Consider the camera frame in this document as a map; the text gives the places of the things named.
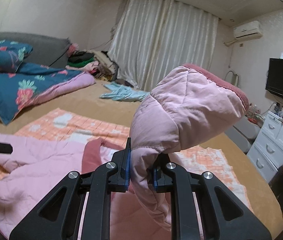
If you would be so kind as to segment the grey bench cushions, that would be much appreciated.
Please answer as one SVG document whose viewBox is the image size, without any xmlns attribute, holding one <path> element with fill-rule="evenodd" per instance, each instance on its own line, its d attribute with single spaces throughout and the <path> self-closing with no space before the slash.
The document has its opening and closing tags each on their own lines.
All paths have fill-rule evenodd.
<svg viewBox="0 0 283 240">
<path fill-rule="evenodd" d="M 225 131 L 227 137 L 244 153 L 247 154 L 255 141 L 260 127 L 250 122 L 246 116 Z"/>
</svg>

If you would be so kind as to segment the pile of clothes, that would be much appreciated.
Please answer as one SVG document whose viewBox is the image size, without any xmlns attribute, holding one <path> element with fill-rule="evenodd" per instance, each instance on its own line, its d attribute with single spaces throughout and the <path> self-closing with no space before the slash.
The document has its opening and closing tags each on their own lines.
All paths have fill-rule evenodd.
<svg viewBox="0 0 283 240">
<path fill-rule="evenodd" d="M 115 81 L 118 77 L 118 65 L 112 61 L 106 51 L 79 50 L 78 45 L 72 43 L 67 49 L 69 70 L 80 70 L 90 73 L 99 80 Z"/>
</svg>

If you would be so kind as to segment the cream striped curtain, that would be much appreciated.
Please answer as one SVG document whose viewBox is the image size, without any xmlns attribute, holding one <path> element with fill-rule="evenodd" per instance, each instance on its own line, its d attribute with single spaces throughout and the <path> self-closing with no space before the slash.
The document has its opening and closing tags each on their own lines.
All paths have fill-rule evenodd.
<svg viewBox="0 0 283 240">
<path fill-rule="evenodd" d="M 175 0 L 127 0 L 108 55 L 118 77 L 150 91 L 185 63 L 209 70 L 219 18 Z"/>
</svg>

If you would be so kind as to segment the blue floral pillow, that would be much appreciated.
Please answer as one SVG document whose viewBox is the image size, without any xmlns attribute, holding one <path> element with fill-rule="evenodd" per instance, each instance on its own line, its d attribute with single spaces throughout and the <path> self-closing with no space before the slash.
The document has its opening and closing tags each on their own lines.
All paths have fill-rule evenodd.
<svg viewBox="0 0 283 240">
<path fill-rule="evenodd" d="M 33 46 L 10 40 L 0 40 L 0 72 L 16 73 L 33 51 Z"/>
</svg>

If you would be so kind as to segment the pink quilted jacket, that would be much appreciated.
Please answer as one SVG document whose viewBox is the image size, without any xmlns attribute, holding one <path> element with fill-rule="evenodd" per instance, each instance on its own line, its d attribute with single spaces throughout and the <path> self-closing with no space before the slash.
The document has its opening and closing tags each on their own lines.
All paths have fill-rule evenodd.
<svg viewBox="0 0 283 240">
<path fill-rule="evenodd" d="M 166 196 L 148 184 L 148 170 L 160 153 L 179 161 L 179 151 L 224 132 L 248 106 L 242 90 L 193 64 L 163 78 L 133 116 L 131 186 L 126 194 L 112 195 L 111 239 L 170 239 L 171 208 Z M 93 171 L 119 149 L 100 138 L 82 144 L 0 133 L 0 142 L 13 148 L 0 154 L 0 166 L 8 172 L 0 180 L 0 233 L 5 237 L 70 171 Z"/>
</svg>

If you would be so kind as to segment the orange white checkered blanket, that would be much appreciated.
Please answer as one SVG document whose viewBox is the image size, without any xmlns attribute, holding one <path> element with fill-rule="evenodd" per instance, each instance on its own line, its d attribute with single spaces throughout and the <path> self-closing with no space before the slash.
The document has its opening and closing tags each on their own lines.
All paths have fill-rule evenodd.
<svg viewBox="0 0 283 240">
<path fill-rule="evenodd" d="M 56 109 L 16 134 L 1 134 L 0 221 L 23 218 L 68 172 L 87 173 L 125 147 L 129 128 Z"/>
</svg>

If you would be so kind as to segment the tan bed sheet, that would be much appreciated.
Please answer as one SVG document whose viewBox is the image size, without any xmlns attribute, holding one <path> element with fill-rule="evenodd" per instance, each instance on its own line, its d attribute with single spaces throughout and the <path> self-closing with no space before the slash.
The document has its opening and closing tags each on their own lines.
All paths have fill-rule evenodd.
<svg viewBox="0 0 283 240">
<path fill-rule="evenodd" d="M 139 104 L 101 99 L 99 96 L 106 92 L 103 84 L 102 81 L 97 81 L 92 86 L 56 97 L 41 105 L 28 107 L 7 126 L 0 121 L 0 133 L 14 134 L 57 108 L 86 118 L 110 122 L 115 127 L 130 126 Z M 272 190 L 246 155 L 225 134 L 203 143 L 202 147 L 222 150 L 238 181 L 246 187 L 255 215 L 268 228 L 272 237 L 276 238 L 283 230 L 280 206 Z"/>
</svg>

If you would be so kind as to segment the white air conditioner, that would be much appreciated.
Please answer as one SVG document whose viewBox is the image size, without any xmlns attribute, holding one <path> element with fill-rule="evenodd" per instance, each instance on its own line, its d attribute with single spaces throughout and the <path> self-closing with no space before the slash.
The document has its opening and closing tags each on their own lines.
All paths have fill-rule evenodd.
<svg viewBox="0 0 283 240">
<path fill-rule="evenodd" d="M 234 38 L 238 41 L 252 40 L 263 36 L 262 26 L 259 21 L 251 21 L 233 29 Z"/>
</svg>

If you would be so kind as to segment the white drawer cabinet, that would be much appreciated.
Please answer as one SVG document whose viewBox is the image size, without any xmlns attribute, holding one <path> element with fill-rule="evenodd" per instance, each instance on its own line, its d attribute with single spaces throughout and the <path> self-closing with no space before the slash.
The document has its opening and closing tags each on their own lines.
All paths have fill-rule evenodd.
<svg viewBox="0 0 283 240">
<path fill-rule="evenodd" d="M 270 183 L 283 165 L 283 118 L 269 111 L 247 153 L 248 159 Z"/>
</svg>

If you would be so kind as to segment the blue floral pink quilt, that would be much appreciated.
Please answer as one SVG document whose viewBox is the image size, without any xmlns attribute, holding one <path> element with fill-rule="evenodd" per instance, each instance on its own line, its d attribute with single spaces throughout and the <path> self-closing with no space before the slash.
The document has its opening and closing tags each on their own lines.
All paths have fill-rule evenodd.
<svg viewBox="0 0 283 240">
<path fill-rule="evenodd" d="M 0 72 L 0 121 L 8 125 L 23 109 L 95 83 L 89 72 L 23 63 L 16 73 Z"/>
</svg>

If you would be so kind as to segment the grey headboard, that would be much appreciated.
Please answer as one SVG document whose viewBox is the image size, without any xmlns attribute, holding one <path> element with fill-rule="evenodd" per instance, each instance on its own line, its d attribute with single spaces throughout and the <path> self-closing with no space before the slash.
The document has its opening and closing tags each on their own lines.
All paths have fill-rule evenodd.
<svg viewBox="0 0 283 240">
<path fill-rule="evenodd" d="M 71 45 L 68 38 L 56 38 L 38 34 L 0 32 L 0 40 L 27 43 L 32 53 L 24 60 L 51 68 L 64 69 L 68 62 L 67 51 Z"/>
</svg>

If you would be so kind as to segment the light blue garment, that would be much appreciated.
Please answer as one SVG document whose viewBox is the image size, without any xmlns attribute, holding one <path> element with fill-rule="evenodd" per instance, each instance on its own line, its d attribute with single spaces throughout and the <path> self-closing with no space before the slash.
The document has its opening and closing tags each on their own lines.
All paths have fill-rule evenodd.
<svg viewBox="0 0 283 240">
<path fill-rule="evenodd" d="M 113 101 L 142 102 L 149 92 L 143 90 L 134 90 L 131 87 L 111 82 L 103 85 L 109 92 L 100 95 L 101 99 L 110 99 Z"/>
</svg>

